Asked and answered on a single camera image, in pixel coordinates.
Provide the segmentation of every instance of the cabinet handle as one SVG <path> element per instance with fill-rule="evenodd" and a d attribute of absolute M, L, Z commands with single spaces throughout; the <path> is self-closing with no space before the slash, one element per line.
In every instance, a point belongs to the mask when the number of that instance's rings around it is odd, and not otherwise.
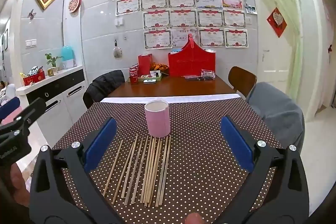
<path fill-rule="evenodd" d="M 48 106 L 47 110 L 44 113 L 47 113 L 49 110 L 51 110 L 52 108 L 57 106 L 60 102 L 61 102 L 61 100 L 53 102 L 51 105 Z"/>
<path fill-rule="evenodd" d="M 67 97 L 70 97 L 70 96 L 74 95 L 75 93 L 79 92 L 82 88 L 83 88 L 83 86 L 79 86 L 78 88 L 74 89 L 73 91 L 70 91 L 68 93 Z"/>

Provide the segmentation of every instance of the green plant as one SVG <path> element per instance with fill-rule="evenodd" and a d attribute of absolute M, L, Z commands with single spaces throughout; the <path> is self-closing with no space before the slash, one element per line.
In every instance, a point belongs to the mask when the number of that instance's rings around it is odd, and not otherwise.
<path fill-rule="evenodd" d="M 63 56 L 52 57 L 51 54 L 45 54 L 45 56 L 47 57 L 48 60 L 47 65 L 51 63 L 53 67 L 56 67 L 56 60 L 63 57 Z"/>

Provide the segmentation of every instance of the red paper decoration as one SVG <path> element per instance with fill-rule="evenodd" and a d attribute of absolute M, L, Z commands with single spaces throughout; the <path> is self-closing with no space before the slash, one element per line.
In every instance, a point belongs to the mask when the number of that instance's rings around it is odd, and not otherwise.
<path fill-rule="evenodd" d="M 281 37 L 282 33 L 287 27 L 287 23 L 284 20 L 282 14 L 279 12 L 278 8 L 274 9 L 274 11 L 268 17 L 267 21 L 272 26 L 277 36 Z"/>

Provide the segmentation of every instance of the white door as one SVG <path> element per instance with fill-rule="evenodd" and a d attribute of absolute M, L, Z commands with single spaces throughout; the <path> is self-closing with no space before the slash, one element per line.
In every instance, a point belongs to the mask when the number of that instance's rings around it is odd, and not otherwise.
<path fill-rule="evenodd" d="M 62 94 L 47 101 L 46 104 L 46 111 L 37 119 L 37 124 L 44 138 L 52 148 L 70 129 L 73 123 Z"/>
<path fill-rule="evenodd" d="M 83 95 L 86 89 L 86 83 L 83 81 L 63 92 L 64 101 L 73 123 L 77 122 L 87 110 L 83 102 Z"/>
<path fill-rule="evenodd" d="M 285 34 L 290 32 L 290 30 L 286 28 L 279 38 L 267 21 L 272 12 L 273 10 L 269 10 L 263 2 L 260 2 L 258 8 L 259 50 L 257 81 L 268 82 L 285 92 L 292 55 L 292 48 L 287 42 Z"/>

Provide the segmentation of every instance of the chopstick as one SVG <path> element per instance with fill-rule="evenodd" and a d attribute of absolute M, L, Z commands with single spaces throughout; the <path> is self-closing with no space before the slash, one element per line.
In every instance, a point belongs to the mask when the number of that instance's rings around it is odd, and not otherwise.
<path fill-rule="evenodd" d="M 120 152 L 121 146 L 122 146 L 122 144 L 123 144 L 123 141 L 124 141 L 124 140 L 121 140 L 121 143 L 120 143 L 120 145 L 119 145 L 119 149 L 118 149 L 117 155 L 116 155 L 116 157 L 115 157 L 115 160 L 114 160 L 114 163 L 113 163 L 113 166 L 112 166 L 112 169 L 111 169 L 111 172 L 110 172 L 109 178 L 107 179 L 107 182 L 106 182 L 106 185 L 105 185 L 105 189 L 104 189 L 103 197 L 105 197 L 105 195 L 106 195 L 106 192 L 107 192 L 107 189 L 108 189 L 108 187 L 109 187 L 110 180 L 111 180 L 111 177 L 112 177 L 112 174 L 113 174 L 114 168 L 115 168 L 115 166 L 116 166 L 117 159 L 118 159 L 119 152 Z"/>
<path fill-rule="evenodd" d="M 142 148 L 142 142 L 143 142 L 143 137 L 141 139 L 141 143 L 140 143 L 140 147 L 139 147 L 139 150 L 138 150 L 138 154 L 137 154 L 136 159 L 135 159 L 135 164 L 134 164 L 134 167 L 133 167 L 133 171 L 132 171 L 132 175 L 131 175 L 131 180 L 130 180 L 129 185 L 128 185 L 127 195 L 126 195 L 126 199 L 125 199 L 125 202 L 124 202 L 125 206 L 127 206 L 128 200 L 129 200 L 129 196 L 131 194 L 131 189 L 132 189 L 132 184 L 133 184 L 133 180 L 134 180 L 134 175 L 135 175 L 135 171 L 137 169 L 137 165 L 138 165 L 138 161 L 139 161 L 139 157 L 140 157 L 140 152 L 141 152 L 141 148 Z"/>
<path fill-rule="evenodd" d="M 151 180 L 149 183 L 149 187 L 147 189 L 147 194 L 146 194 L 146 203 L 149 203 L 151 201 L 151 195 L 152 195 L 152 187 L 153 187 L 153 183 L 155 181 L 155 176 L 156 176 L 156 165 L 158 162 L 158 155 L 159 155 L 159 150 L 160 150 L 160 145 L 162 144 L 161 140 L 159 139 L 159 142 L 157 144 L 157 149 L 156 149 L 156 153 L 155 153 L 155 161 L 153 164 L 153 169 L 152 169 L 152 175 L 151 175 Z"/>
<path fill-rule="evenodd" d="M 152 170 L 153 170 L 154 157 L 155 157 L 155 147 L 156 147 L 156 138 L 154 138 L 154 143 L 152 143 L 151 159 L 150 159 L 148 170 L 147 170 L 146 188 L 145 188 L 145 193 L 143 196 L 143 202 L 145 203 L 145 206 L 147 206 L 147 203 L 148 203 L 146 202 L 147 193 L 148 193 L 150 182 L 152 181 Z"/>
<path fill-rule="evenodd" d="M 139 185 L 139 180 L 140 180 L 140 175 L 141 175 L 143 160 L 145 159 L 145 153 L 146 153 L 146 149 L 147 149 L 147 143 L 148 143 L 148 135 L 147 135 L 147 138 L 146 138 L 145 148 L 143 150 L 142 157 L 141 157 L 141 162 L 140 162 L 140 166 L 139 166 L 138 176 L 137 176 L 137 179 L 136 179 L 136 182 L 135 182 L 135 186 L 134 186 L 134 191 L 133 191 L 133 195 L 132 195 L 131 204 L 135 203 L 135 198 L 137 196 L 137 189 L 138 189 L 138 185 Z"/>
<path fill-rule="evenodd" d="M 142 189 L 141 189 L 141 197 L 140 197 L 140 203 L 143 203 L 143 194 L 145 191 L 145 186 L 146 186 L 146 178 L 147 178 L 147 170 L 148 170 L 148 164 L 149 164 L 149 159 L 151 155 L 151 147 L 152 147 L 152 136 L 151 140 L 149 141 L 149 146 L 148 146 L 148 153 L 147 153 L 147 159 L 146 159 L 146 168 L 145 168 L 145 174 L 143 176 L 143 182 L 142 182 Z"/>
<path fill-rule="evenodd" d="M 163 182 L 162 182 L 162 186 L 161 186 L 159 206 L 161 206 L 162 203 L 163 203 L 163 195 L 164 195 L 165 187 L 166 187 L 166 178 L 167 178 L 167 170 L 168 170 L 168 162 L 169 162 L 170 144 L 171 144 L 171 135 L 169 136 L 169 146 L 168 146 L 168 151 L 167 151 L 165 173 L 164 173 L 164 176 L 163 176 Z"/>
<path fill-rule="evenodd" d="M 129 150 L 129 153 L 128 153 L 128 156 L 127 156 L 127 160 L 126 160 L 126 162 L 125 162 L 124 169 L 123 169 L 123 171 L 121 172 L 120 179 L 119 179 L 119 182 L 118 182 L 118 185 L 117 185 L 117 189 L 115 190 L 115 194 L 114 194 L 114 198 L 113 198 L 112 204 L 114 204 L 115 201 L 116 201 L 116 199 L 117 199 L 117 195 L 118 195 L 119 187 L 120 187 L 120 185 L 121 185 L 121 181 L 122 181 L 122 179 L 123 179 L 123 176 L 124 176 L 124 173 L 125 173 L 125 170 L 126 170 L 126 167 L 127 167 L 127 162 L 128 162 L 128 160 L 129 160 L 129 158 L 130 158 L 130 156 L 131 156 L 131 152 L 132 152 L 132 150 L 133 150 L 134 144 L 135 144 L 135 142 L 132 144 L 131 149 Z"/>
<path fill-rule="evenodd" d="M 124 187 L 123 187 L 123 191 L 121 193 L 121 198 L 125 197 L 125 193 L 126 193 L 126 186 L 127 186 L 127 181 L 128 181 L 128 176 L 129 176 L 129 171 L 131 170 L 131 165 L 132 165 L 132 161 L 133 161 L 133 155 L 134 155 L 134 151 L 135 151 L 135 147 L 137 146 L 137 139 L 138 139 L 138 134 L 135 137 L 135 141 L 134 141 L 134 146 L 133 146 L 133 150 L 132 150 L 132 155 L 131 155 L 131 159 L 128 163 L 128 168 L 127 168 L 127 173 L 126 173 L 126 178 L 124 181 Z"/>
<path fill-rule="evenodd" d="M 167 155 L 167 147 L 168 147 L 168 136 L 166 137 L 166 142 L 165 142 L 165 150 L 164 150 L 164 153 L 163 153 L 163 159 L 162 159 L 162 165 L 161 165 L 161 173 L 160 173 L 160 182 L 159 182 L 159 187 L 157 189 L 155 207 L 159 206 L 160 195 L 161 195 L 161 187 L 162 187 L 162 180 L 163 180 L 163 173 L 164 173 L 164 170 L 165 170 L 165 161 L 166 161 L 166 155 Z"/>
<path fill-rule="evenodd" d="M 160 162 L 160 156 L 161 156 L 161 148 L 162 148 L 162 143 L 163 143 L 163 140 L 160 140 L 160 148 L 159 148 L 159 154 L 157 156 L 157 160 L 156 160 L 156 164 L 155 164 L 155 173 L 153 175 L 153 180 L 152 180 L 152 187 L 151 187 L 151 199 L 148 203 L 148 207 L 151 206 L 152 204 L 152 198 L 153 198 L 153 193 L 154 193 L 154 188 L 155 188 L 155 181 L 156 181 L 156 173 L 158 172 L 158 167 L 159 167 L 159 162 Z"/>

